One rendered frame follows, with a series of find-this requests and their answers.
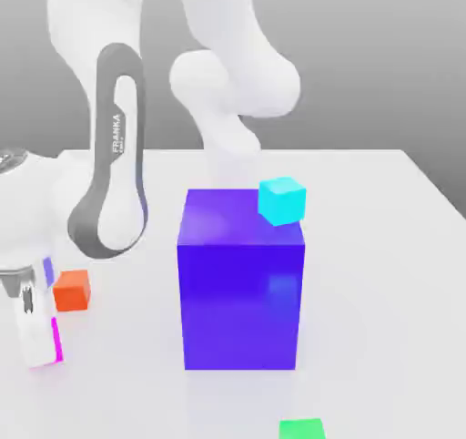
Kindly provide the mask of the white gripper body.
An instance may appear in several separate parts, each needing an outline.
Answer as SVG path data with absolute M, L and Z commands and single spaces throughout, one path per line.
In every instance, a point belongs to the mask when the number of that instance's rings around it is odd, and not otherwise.
M 41 260 L 22 275 L 15 317 L 19 341 L 28 367 L 59 362 L 59 331 L 53 294 L 51 260 Z

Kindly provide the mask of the small magenta cube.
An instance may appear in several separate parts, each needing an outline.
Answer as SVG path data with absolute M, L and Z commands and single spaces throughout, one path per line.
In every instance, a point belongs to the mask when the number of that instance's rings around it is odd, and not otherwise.
M 47 327 L 42 326 L 33 333 L 30 349 L 28 363 L 33 368 L 60 363 L 64 360 L 56 317 L 50 319 Z

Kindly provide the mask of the small orange cube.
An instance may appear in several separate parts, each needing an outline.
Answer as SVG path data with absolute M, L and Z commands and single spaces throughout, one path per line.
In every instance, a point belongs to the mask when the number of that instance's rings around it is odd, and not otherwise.
M 86 270 L 63 271 L 53 285 L 56 310 L 85 311 L 88 309 L 91 287 Z

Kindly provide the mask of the small cyan cube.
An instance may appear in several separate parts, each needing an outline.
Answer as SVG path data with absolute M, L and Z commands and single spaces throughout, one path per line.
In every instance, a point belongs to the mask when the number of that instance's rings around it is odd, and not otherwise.
M 307 190 L 292 177 L 262 180 L 258 188 L 258 213 L 274 227 L 305 217 Z

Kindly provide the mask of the small green cube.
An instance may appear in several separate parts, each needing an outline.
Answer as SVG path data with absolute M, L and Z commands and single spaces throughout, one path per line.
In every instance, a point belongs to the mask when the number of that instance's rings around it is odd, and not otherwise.
M 326 439 L 319 418 L 283 420 L 279 423 L 279 439 Z

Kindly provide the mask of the large purple box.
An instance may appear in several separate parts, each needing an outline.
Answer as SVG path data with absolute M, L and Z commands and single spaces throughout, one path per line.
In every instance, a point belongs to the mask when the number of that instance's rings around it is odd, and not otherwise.
M 190 189 L 177 238 L 188 370 L 292 370 L 305 241 L 273 226 L 254 189 Z

